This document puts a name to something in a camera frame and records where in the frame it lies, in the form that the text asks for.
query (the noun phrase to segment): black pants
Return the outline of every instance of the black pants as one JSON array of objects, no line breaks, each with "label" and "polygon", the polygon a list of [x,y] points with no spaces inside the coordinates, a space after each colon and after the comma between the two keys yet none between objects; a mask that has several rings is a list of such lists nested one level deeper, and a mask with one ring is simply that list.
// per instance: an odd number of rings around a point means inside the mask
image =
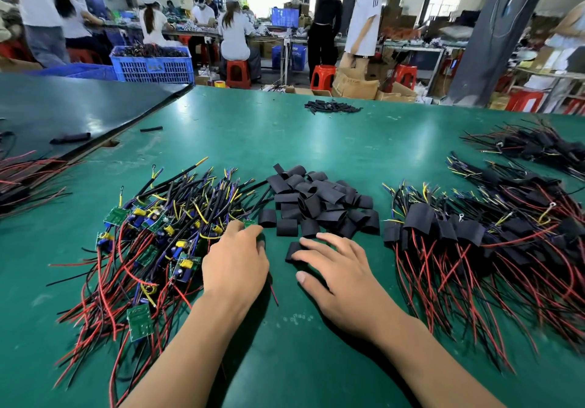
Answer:
[{"label": "black pants", "polygon": [[202,64],[201,54],[197,54],[197,45],[200,44],[201,46],[207,47],[207,56],[209,59],[209,65],[213,66],[215,63],[215,55],[213,47],[210,44],[205,43],[205,37],[191,37],[189,38],[189,53],[191,54],[191,60],[193,61],[193,66],[197,63]]},{"label": "black pants", "polygon": [[109,51],[106,46],[99,42],[96,37],[66,38],[65,45],[71,49],[87,49],[96,52],[103,64],[112,65],[109,58]]},{"label": "black pants", "polygon": [[309,62],[309,81],[313,78],[315,66],[319,64],[335,65],[337,48],[335,48],[333,27],[331,25],[312,24],[307,40]]}]

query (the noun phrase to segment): green table surface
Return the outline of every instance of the green table surface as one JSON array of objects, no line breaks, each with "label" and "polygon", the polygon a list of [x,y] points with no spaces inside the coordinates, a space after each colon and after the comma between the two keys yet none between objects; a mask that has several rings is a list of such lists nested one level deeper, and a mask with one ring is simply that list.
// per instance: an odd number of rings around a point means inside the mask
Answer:
[{"label": "green table surface", "polygon": [[[55,182],[73,195],[23,215],[0,221],[0,406],[105,407],[115,358],[108,344],[84,364],[69,390],[52,389],[60,374],[54,362],[77,338],[72,325],[55,323],[56,312],[79,302],[81,281],[45,287],[77,268],[49,268],[49,263],[76,262],[80,247],[91,248],[102,219],[127,194],[149,178],[152,164],[171,176],[209,156],[210,166],[240,168],[239,176],[264,179],[272,166],[302,164],[343,179],[374,197],[382,219],[389,218],[389,195],[381,183],[402,179],[470,189],[450,173],[449,151],[472,163],[483,154],[466,145],[463,131],[486,132],[506,121],[521,123],[528,114],[443,106],[349,100],[357,114],[317,114],[304,109],[311,97],[197,86],[120,136],[121,143],[100,148],[85,163]],[[567,139],[582,138],[585,119],[550,116]],[[140,133],[139,128],[164,126]],[[581,183],[543,167],[538,172],[561,176],[567,190]],[[582,199],[583,193],[576,194]],[[376,353],[362,353],[355,342],[328,328],[317,308],[296,284],[294,266],[284,257],[291,238],[265,230],[270,271],[280,307],[264,295],[232,341],[223,361],[229,384],[218,374],[210,405],[225,407],[404,407],[408,398],[392,372],[378,367]],[[357,234],[371,269],[388,293],[405,307],[394,273],[394,256],[381,238]],[[509,407],[583,406],[584,362],[549,331],[532,329],[540,354],[507,318],[500,317],[509,358],[517,375],[499,372],[483,349],[470,339],[442,338],[448,351]],[[189,373],[185,372],[188,385]]]}]

